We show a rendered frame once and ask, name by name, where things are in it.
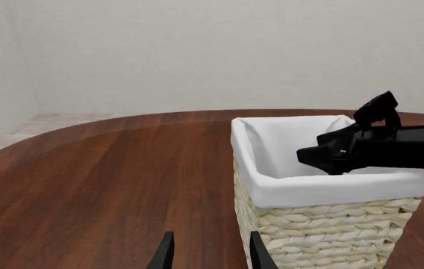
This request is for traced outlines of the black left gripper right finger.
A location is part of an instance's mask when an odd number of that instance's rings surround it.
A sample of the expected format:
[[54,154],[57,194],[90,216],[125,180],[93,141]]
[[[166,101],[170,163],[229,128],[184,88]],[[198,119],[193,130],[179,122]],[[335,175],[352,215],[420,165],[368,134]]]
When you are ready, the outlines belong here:
[[259,232],[250,232],[249,251],[252,269],[278,269],[262,242]]

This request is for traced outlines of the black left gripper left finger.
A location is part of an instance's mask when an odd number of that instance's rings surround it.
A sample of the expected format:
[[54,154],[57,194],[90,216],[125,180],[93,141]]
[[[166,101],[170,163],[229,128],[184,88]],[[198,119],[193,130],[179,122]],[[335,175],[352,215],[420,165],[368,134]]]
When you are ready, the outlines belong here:
[[166,231],[155,254],[150,259],[147,269],[172,269],[175,242],[173,231]]

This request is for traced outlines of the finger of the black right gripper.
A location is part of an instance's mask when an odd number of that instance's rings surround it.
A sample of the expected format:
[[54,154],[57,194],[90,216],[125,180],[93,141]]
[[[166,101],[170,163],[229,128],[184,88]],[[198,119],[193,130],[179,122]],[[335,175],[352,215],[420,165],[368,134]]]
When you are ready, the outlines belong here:
[[333,132],[327,132],[317,136],[317,143],[319,146],[326,145],[328,143],[338,143],[338,145],[349,147],[356,132],[359,132],[361,127],[356,123],[338,129]]
[[353,170],[349,154],[338,143],[325,143],[298,149],[296,154],[300,163],[315,167],[332,176]]

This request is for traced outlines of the woven basket with white liner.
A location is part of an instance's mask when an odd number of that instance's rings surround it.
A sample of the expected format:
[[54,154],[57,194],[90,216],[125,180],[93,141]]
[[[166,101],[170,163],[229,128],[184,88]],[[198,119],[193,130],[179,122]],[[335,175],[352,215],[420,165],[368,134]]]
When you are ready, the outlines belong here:
[[368,167],[331,176],[298,149],[347,127],[347,116],[235,118],[234,208],[279,269],[383,269],[424,197],[424,170]]

